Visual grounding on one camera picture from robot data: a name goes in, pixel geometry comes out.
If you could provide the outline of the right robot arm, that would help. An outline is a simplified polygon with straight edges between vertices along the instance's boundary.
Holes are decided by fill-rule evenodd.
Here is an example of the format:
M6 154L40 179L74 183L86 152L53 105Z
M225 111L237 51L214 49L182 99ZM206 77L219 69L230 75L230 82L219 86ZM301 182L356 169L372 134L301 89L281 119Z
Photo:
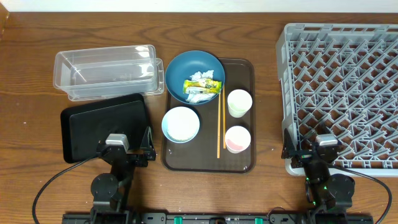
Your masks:
M331 175L329 169L340 145L335 135L328 133L316 136L310 149L299 150L289 130L284 130L281 158L290 159L293 168L303 168L307 200L314 204L297 223L349 223L346 210L353 204L355 181L344 174Z

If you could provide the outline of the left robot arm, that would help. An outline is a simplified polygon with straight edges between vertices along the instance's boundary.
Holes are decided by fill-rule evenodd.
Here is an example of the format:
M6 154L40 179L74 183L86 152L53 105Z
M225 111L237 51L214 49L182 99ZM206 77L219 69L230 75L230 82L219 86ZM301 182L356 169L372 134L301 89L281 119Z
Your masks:
M102 173L91 183L93 207L90 223L134 223L138 217L126 208L129 189L136 167L147 167L156 153L152 142L151 127L146 127L139 149L141 154L129 153L129 141L125 134L110 134L104 144L97 147L96 155L111 165L109 173Z

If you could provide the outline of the light blue small bowl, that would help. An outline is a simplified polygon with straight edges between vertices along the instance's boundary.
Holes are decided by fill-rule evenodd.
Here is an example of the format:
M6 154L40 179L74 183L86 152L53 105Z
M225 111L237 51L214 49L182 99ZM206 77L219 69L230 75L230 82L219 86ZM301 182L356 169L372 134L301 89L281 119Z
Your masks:
M174 143L191 141L200 129L200 119L192 109L178 106L166 112L162 119L164 136Z

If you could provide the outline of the yellow snack wrapper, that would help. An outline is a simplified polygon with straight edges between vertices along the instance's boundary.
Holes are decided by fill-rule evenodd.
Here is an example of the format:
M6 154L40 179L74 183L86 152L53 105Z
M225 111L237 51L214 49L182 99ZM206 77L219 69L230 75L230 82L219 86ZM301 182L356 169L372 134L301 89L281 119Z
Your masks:
M201 78L195 81L185 80L183 84L183 92L185 94L218 94L222 89L221 81L212 80L210 78Z

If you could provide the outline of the white tissue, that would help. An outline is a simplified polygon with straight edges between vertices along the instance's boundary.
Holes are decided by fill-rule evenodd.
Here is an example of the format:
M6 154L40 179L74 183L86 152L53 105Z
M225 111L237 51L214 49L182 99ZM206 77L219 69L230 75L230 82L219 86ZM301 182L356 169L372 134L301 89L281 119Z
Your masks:
M208 70L207 72L196 72L190 76L191 81L197 81L202 78L213 79L213 70ZM214 93L190 93L186 99L187 103L197 104L203 101L208 101L214 97Z

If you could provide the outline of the white cup pink inside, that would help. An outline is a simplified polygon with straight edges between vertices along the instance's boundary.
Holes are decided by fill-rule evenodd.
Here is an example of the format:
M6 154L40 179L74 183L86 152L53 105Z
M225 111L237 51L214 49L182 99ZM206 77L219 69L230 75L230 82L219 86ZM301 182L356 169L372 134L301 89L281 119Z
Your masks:
M225 143L229 152L233 154L243 152L250 146L251 134L242 126L233 126L226 131Z

